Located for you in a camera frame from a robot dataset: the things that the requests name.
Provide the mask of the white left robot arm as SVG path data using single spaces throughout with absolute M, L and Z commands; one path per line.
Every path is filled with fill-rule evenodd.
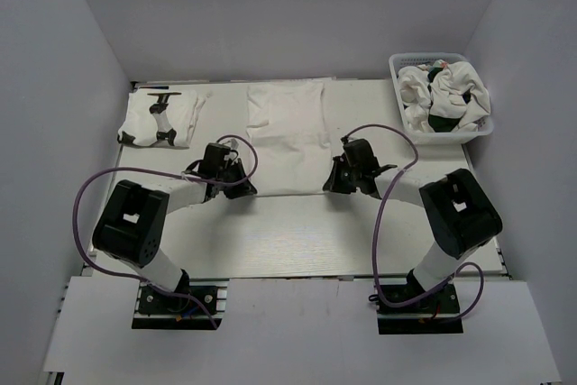
M 227 134 L 210 142 L 201 160 L 179 174 L 168 174 L 161 184 L 118 181 L 96 223 L 93 246 L 126 264 L 141 283 L 156 289 L 169 311 L 185 309 L 191 292 L 188 274 L 160 247 L 166 218 L 219 194 L 231 200 L 257 194 L 238 152 L 242 140 Z

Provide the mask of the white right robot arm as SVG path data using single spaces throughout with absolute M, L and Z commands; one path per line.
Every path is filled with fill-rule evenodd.
M 323 191 L 357 192 L 380 201 L 371 240 L 371 269 L 376 298 L 390 308 L 412 306 L 426 312 L 440 299 L 440 290 L 465 267 L 468 258 L 503 229 L 502 219 L 474 175 L 454 170 L 441 178 L 414 172 L 418 153 L 406 165 L 379 163 L 365 139 L 342 139 L 343 153 Z M 400 300 L 389 298 L 380 286 L 378 249 L 385 206 L 390 200 L 424 209 L 434 242 L 420 263 L 409 271 Z

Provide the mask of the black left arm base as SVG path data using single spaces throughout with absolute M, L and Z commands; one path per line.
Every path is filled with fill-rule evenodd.
M 189 292 L 208 310 L 216 326 L 224 317 L 228 282 L 192 280 Z M 170 331 L 215 331 L 212 322 L 196 302 L 161 295 L 141 285 L 137 292 L 132 329 Z

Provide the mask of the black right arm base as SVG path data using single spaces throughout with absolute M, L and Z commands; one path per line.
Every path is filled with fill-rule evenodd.
M 406 307 L 393 308 L 382 303 L 378 294 L 368 297 L 377 307 L 380 335 L 459 335 L 463 323 L 459 300 L 453 284 L 436 294 Z

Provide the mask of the white t-shirt green trim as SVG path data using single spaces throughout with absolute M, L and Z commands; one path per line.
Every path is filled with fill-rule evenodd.
M 258 155 L 260 197 L 316 195 L 332 166 L 322 79 L 253 83 L 247 135 Z

